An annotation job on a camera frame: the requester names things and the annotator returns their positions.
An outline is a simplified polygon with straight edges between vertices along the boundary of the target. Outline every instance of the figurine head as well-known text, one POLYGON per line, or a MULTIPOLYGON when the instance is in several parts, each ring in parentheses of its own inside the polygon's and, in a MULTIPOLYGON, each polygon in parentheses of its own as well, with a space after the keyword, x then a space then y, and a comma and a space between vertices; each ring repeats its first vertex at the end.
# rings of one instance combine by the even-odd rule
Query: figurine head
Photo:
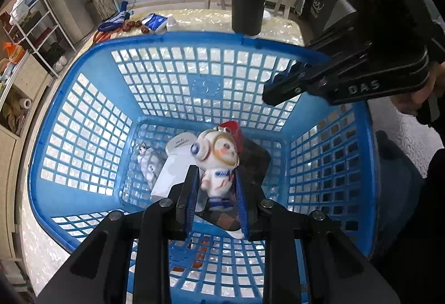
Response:
POLYGON ((223 127, 207 129, 191 146, 190 152, 199 168, 234 169, 239 164, 238 151, 230 130, 223 127))
POLYGON ((146 150, 147 150, 146 144, 141 143, 141 145, 139 146, 139 154, 144 154, 146 150))

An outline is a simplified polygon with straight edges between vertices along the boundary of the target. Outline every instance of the paper roll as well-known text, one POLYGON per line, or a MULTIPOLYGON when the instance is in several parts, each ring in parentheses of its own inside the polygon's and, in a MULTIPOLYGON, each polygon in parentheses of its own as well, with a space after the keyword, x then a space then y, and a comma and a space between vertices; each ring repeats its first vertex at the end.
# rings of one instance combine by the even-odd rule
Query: paper roll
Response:
POLYGON ((31 100, 29 98, 21 98, 19 103, 20 107, 23 109, 29 109, 31 107, 31 100))

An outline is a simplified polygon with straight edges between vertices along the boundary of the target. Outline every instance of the figurine body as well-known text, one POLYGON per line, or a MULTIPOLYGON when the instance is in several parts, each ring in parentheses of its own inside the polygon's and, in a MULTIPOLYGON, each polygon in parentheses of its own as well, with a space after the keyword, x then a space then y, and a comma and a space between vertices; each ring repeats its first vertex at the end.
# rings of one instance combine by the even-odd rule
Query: figurine body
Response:
POLYGON ((238 166, 238 152, 230 131, 218 127, 202 132, 190 151, 204 175, 201 188, 209 195, 210 210, 230 210, 229 190, 233 182, 232 170, 238 166))

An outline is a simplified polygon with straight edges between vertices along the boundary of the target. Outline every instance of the white quilted fabric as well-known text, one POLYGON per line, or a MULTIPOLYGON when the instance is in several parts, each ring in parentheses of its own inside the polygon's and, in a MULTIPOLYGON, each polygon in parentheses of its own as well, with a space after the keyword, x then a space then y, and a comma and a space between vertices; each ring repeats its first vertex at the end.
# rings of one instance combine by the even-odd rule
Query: white quilted fabric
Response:
POLYGON ((388 138, 410 158, 422 177, 426 177, 431 158, 443 148, 438 133, 421 125, 415 117, 397 111, 389 98, 373 99, 368 103, 374 131, 385 131, 388 138))

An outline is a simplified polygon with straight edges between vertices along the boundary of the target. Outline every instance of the blue plastic basket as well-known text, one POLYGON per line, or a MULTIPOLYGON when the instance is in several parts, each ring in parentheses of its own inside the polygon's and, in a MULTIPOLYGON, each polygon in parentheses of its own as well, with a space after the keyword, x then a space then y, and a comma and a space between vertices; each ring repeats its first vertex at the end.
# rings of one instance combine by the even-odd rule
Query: blue plastic basket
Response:
MULTIPOLYGON (((39 223, 74 250, 110 211, 151 204, 137 143, 163 153, 181 132, 198 134, 234 119, 271 155, 265 195, 290 211, 323 210, 368 255, 377 175, 367 108, 330 107, 307 94, 265 105, 264 82, 296 60, 323 61, 301 47, 224 33, 96 45, 68 72, 39 133, 29 186, 39 223)), ((133 246, 130 292, 137 240, 133 246)), ((174 302, 260 303, 264 245, 232 239, 196 218, 189 239, 170 244, 170 270, 174 302)))

